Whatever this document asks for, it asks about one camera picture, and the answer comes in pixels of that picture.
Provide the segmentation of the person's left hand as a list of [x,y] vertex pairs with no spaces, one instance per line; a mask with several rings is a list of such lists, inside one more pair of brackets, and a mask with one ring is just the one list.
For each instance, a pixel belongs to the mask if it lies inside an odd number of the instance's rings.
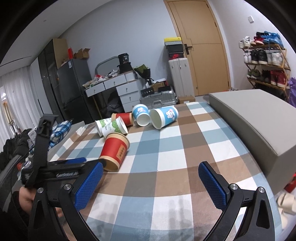
[[19,190],[18,201],[23,211],[27,214],[31,214],[34,198],[37,190],[32,188],[21,187]]

